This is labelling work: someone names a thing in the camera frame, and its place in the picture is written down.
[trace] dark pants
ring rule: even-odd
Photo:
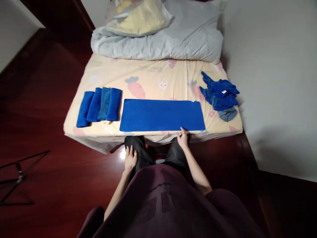
[[[148,150],[145,147],[143,136],[127,136],[124,140],[124,146],[125,148],[127,146],[131,148],[131,145],[133,145],[133,150],[136,150],[138,152],[138,162],[136,163],[136,166],[131,173],[130,180],[141,168],[155,164],[154,158],[149,154]],[[188,164],[183,149],[178,144],[177,137],[173,139],[173,144],[169,149],[165,158],[165,162],[163,164],[172,166],[173,168],[177,169],[187,179]]]

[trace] rolled blue towel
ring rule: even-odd
[[[101,88],[96,88],[96,91],[92,97],[90,102],[87,121],[88,122],[97,122],[98,121],[98,113],[100,110],[100,102],[101,102]]]
[[[100,110],[97,117],[99,121],[106,120],[109,103],[110,103],[110,89],[103,87],[101,92]]]
[[[84,98],[79,108],[76,127],[86,127],[89,125],[89,122],[87,121],[87,114],[94,93],[95,92],[92,91],[87,91],[84,93]]]
[[[120,89],[111,88],[110,90],[110,103],[107,112],[107,121],[117,121],[119,118],[119,107],[121,103],[121,93]]]

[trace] white wall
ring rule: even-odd
[[[38,28],[12,1],[0,1],[0,72]]]
[[[100,27],[105,24],[108,5],[110,0],[81,0],[94,26]]]
[[[229,0],[223,29],[259,169],[317,182],[317,2]]]
[[[27,16],[37,27],[45,28],[43,24],[21,3],[20,0],[10,0],[25,16]]]

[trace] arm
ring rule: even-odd
[[[178,144],[180,145],[180,147],[183,149],[185,153],[188,167],[189,167],[189,170],[191,171],[197,190],[205,196],[206,194],[212,191],[212,188],[204,172],[201,170],[200,166],[198,165],[195,158],[193,157],[191,150],[188,147],[187,134],[184,128],[181,127],[181,130],[182,130],[182,137],[180,137],[179,133],[177,132]]]
[[[118,202],[120,201],[122,195],[125,192],[125,189],[128,186],[130,174],[132,172],[132,169],[135,167],[138,153],[137,151],[134,152],[134,156],[132,154],[133,152],[133,146],[131,145],[131,150],[129,150],[129,147],[126,147],[125,152],[125,160],[124,160],[124,171],[122,173],[121,180],[119,182],[119,185],[115,191],[115,193],[112,196],[112,199],[105,211],[104,221],[107,219],[107,217],[110,215],[110,213],[113,211],[113,209],[116,207]]]

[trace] yellow pillowcase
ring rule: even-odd
[[[171,18],[160,0],[143,0],[131,12],[115,16],[107,24],[107,29],[127,36],[142,36],[167,27]]]
[[[121,13],[126,9],[128,6],[132,4],[131,0],[115,0],[116,4],[119,2],[119,5],[116,6],[117,8],[117,14]]]

